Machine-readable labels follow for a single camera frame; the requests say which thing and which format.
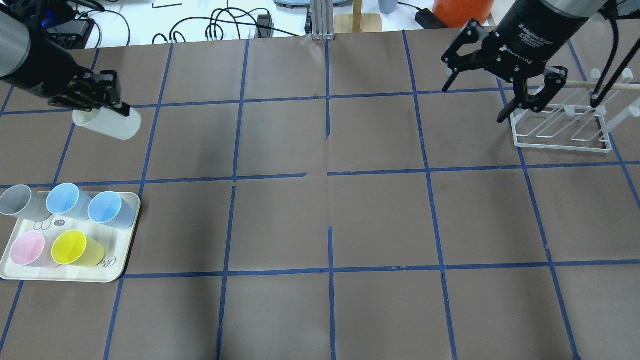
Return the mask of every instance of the wooden stand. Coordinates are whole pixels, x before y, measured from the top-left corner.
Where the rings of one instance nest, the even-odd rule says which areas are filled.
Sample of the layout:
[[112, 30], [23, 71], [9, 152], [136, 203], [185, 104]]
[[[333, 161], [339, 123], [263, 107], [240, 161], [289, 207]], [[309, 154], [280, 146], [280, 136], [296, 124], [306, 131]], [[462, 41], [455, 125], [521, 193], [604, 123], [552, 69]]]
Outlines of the wooden stand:
[[336, 14], [333, 28], [336, 33], [379, 33], [382, 18], [378, 13], [362, 13], [362, 0], [353, 0], [353, 14]]

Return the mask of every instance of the pink cup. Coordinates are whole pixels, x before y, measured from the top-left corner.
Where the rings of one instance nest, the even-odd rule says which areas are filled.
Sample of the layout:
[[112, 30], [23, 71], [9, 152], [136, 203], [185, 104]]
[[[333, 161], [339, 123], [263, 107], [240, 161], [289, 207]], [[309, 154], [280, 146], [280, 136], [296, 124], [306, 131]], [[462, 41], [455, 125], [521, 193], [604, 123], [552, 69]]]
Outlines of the pink cup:
[[56, 268], [59, 266], [51, 257], [53, 241], [38, 231], [20, 235], [11, 245], [9, 258], [18, 266], [36, 268]]

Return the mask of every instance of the wooden post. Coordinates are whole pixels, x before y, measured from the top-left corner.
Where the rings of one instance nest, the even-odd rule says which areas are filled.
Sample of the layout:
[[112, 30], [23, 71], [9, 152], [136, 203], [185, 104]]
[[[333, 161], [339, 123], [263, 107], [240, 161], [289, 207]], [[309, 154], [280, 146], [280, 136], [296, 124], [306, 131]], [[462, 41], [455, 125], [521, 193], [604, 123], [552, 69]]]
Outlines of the wooden post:
[[352, 33], [360, 33], [362, 23], [362, 0], [353, 0], [353, 30]]

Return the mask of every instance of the yellow cup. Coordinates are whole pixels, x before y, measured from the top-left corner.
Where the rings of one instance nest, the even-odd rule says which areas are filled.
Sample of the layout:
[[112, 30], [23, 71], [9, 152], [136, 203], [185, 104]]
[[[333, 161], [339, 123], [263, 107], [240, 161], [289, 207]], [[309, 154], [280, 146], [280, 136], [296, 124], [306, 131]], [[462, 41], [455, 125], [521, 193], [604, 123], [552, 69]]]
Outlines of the yellow cup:
[[92, 267], [104, 257], [104, 247], [79, 230], [62, 233], [51, 248], [53, 260], [60, 265]]

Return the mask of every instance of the white tray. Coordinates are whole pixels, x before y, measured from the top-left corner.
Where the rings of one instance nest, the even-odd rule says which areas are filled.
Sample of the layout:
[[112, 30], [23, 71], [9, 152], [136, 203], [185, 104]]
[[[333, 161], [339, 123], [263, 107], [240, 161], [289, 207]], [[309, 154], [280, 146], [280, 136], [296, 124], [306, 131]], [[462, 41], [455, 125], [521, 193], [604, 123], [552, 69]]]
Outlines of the white tray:
[[[94, 197], [99, 192], [86, 192]], [[128, 229], [114, 229], [106, 225], [96, 224], [91, 220], [75, 220], [60, 215], [52, 215], [43, 222], [18, 219], [13, 233], [0, 260], [0, 277], [7, 280], [45, 280], [45, 281], [81, 281], [81, 282], [111, 282], [119, 278], [124, 271], [127, 255], [133, 240], [134, 230], [140, 214], [140, 198], [129, 192], [119, 192], [136, 212], [136, 221]], [[9, 249], [15, 239], [32, 230], [55, 240], [60, 234], [68, 230], [80, 230], [104, 246], [104, 259], [92, 268], [72, 265], [60, 265], [57, 268], [34, 268], [18, 266], [9, 259]]]

